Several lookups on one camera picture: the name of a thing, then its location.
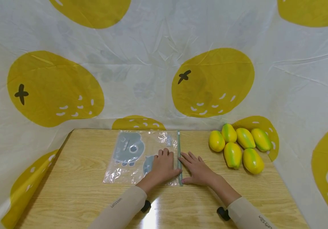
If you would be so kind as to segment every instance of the white backdrop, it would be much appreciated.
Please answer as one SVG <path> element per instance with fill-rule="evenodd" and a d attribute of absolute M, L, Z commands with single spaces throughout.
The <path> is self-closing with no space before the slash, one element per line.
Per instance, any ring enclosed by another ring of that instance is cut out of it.
<path fill-rule="evenodd" d="M 76 2 L 0 0 L 0 228 L 75 128 L 213 130 L 256 115 L 277 130 L 274 164 L 306 221 L 328 228 L 328 2 L 90 1 L 83 19 Z M 184 108 L 222 89 L 236 96 L 222 112 Z"/>

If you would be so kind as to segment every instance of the beige sleeve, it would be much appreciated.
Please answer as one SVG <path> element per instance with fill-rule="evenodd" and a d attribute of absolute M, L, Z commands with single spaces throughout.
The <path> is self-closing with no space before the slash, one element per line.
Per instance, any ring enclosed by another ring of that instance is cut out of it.
<path fill-rule="evenodd" d="M 277 229 L 244 197 L 232 202 L 228 207 L 228 211 L 229 217 L 239 229 Z"/>
<path fill-rule="evenodd" d="M 146 198 L 147 195 L 141 188 L 132 186 L 107 206 L 88 229 L 125 229 L 144 207 Z"/>

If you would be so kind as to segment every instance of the wood grain tabletop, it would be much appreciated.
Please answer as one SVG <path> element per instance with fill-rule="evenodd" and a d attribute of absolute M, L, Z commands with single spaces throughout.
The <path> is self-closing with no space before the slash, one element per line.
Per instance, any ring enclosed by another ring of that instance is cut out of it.
<path fill-rule="evenodd" d="M 102 183 L 118 133 L 119 130 L 74 130 L 16 228 L 87 228 L 104 207 L 131 186 Z M 266 153 L 259 152 L 265 163 L 259 175 L 251 175 L 243 166 L 229 169 L 223 154 L 209 149 L 209 135 L 209 131 L 181 131 L 181 151 L 200 155 L 279 228 L 309 228 Z M 186 176 L 188 171 L 183 168 L 183 177 Z M 128 229 L 236 228 L 232 221 L 226 222 L 217 215 L 222 204 L 206 187 L 160 186 L 148 200 L 152 203 L 150 211 L 138 213 Z"/>

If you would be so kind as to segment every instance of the plastic fruit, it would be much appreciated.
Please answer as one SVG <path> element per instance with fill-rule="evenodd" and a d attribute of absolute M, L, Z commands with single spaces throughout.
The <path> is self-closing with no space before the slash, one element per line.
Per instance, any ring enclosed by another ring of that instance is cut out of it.
<path fill-rule="evenodd" d="M 185 61 L 172 81 L 175 108 L 192 117 L 226 114 L 247 96 L 255 77 L 247 55 L 217 48 Z"/>
<path fill-rule="evenodd" d="M 224 157 L 229 168 L 238 169 L 242 162 L 242 150 L 233 142 L 229 142 L 224 148 Z"/>
<path fill-rule="evenodd" d="M 244 148 L 244 149 L 248 149 L 248 148 L 255 148 L 256 144 L 255 141 L 253 139 L 252 134 L 249 132 L 249 130 L 245 129 L 245 128 L 238 128 L 236 130 L 236 134 L 238 135 L 238 143 Z"/>
<path fill-rule="evenodd" d="M 277 158 L 280 148 L 279 137 L 276 128 L 272 125 L 270 120 L 263 116 L 249 116 L 234 122 L 232 125 L 235 129 L 247 128 L 248 130 L 251 130 L 254 128 L 260 128 L 264 130 L 272 144 L 272 148 L 267 152 L 268 157 L 271 161 L 274 161 Z"/>
<path fill-rule="evenodd" d="M 245 168 L 253 174 L 259 174 L 264 169 L 264 162 L 254 149 L 244 150 L 243 164 Z"/>
<path fill-rule="evenodd" d="M 272 149 L 272 143 L 265 131 L 263 131 L 259 128 L 255 128 L 255 129 L 251 130 L 251 134 L 256 143 L 256 147 L 260 151 L 266 152 L 266 151 Z"/>
<path fill-rule="evenodd" d="M 213 130 L 210 133 L 209 146 L 215 152 L 221 152 L 225 147 L 225 141 L 221 136 L 221 133 L 217 130 Z"/>
<path fill-rule="evenodd" d="M 224 138 L 225 142 L 236 142 L 237 134 L 232 125 L 225 124 L 222 126 L 221 135 Z"/>

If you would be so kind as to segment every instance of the yellow green mango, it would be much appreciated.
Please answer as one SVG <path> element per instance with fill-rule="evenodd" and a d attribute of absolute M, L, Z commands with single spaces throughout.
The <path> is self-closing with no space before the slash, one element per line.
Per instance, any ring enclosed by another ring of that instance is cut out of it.
<path fill-rule="evenodd" d="M 227 123 L 222 126 L 221 135 L 225 142 L 236 142 L 237 134 L 231 124 Z"/>
<path fill-rule="evenodd" d="M 245 168 L 253 174 L 259 174 L 264 169 L 264 162 L 262 157 L 260 157 L 254 149 L 244 150 L 243 164 Z"/>
<path fill-rule="evenodd" d="M 220 131 L 213 130 L 210 133 L 209 146 L 215 152 L 221 152 L 225 147 L 225 140 L 222 138 Z"/>
<path fill-rule="evenodd" d="M 253 136 L 253 139 L 256 143 L 256 147 L 262 151 L 266 152 L 272 148 L 272 143 L 270 141 L 270 138 L 266 134 L 265 131 L 261 130 L 260 128 L 254 128 L 250 132 Z"/>
<path fill-rule="evenodd" d="M 224 157 L 229 168 L 238 169 L 242 162 L 242 150 L 233 142 L 229 142 L 224 148 Z"/>
<path fill-rule="evenodd" d="M 244 148 L 244 149 L 248 149 L 248 148 L 255 148 L 256 144 L 255 141 L 253 139 L 252 134 L 249 132 L 249 130 L 245 129 L 245 128 L 238 128 L 236 130 L 236 134 L 238 135 L 238 143 Z"/>

